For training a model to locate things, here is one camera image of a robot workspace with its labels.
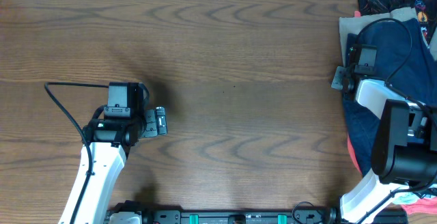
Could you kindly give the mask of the navy blue shorts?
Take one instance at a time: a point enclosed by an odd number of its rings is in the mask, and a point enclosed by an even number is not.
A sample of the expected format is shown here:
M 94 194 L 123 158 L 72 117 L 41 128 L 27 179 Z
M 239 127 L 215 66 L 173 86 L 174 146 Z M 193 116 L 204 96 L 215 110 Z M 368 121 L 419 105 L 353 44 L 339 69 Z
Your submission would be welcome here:
M 364 33 L 350 33 L 347 52 L 356 41 L 377 47 L 377 77 L 386 79 L 392 75 L 389 83 L 394 88 L 429 106 L 436 105 L 436 62 L 423 41 L 418 21 L 385 21 Z M 380 119 L 353 100 L 344 98 L 342 102 L 348 135 L 365 175 L 371 169 L 371 149 Z

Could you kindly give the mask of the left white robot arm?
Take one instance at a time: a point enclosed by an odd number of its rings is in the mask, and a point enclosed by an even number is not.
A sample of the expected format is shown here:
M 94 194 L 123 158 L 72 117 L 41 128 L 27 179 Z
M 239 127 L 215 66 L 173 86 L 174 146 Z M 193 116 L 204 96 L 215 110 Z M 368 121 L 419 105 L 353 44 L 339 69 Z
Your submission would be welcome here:
M 103 223 L 113 188 L 140 139 L 167 134 L 166 111 L 156 107 L 136 117 L 110 117 L 110 108 L 96 109 L 83 128 L 79 170 L 60 223 Z

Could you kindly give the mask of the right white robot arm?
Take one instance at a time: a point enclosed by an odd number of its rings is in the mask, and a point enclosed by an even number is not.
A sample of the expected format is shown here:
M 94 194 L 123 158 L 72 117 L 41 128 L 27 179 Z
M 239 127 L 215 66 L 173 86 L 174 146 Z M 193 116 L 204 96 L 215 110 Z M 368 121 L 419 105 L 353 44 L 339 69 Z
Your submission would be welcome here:
M 331 84 L 379 120 L 371 169 L 339 201 L 338 223 L 373 223 L 402 193 L 436 184 L 436 108 L 415 100 L 369 66 L 339 66 Z

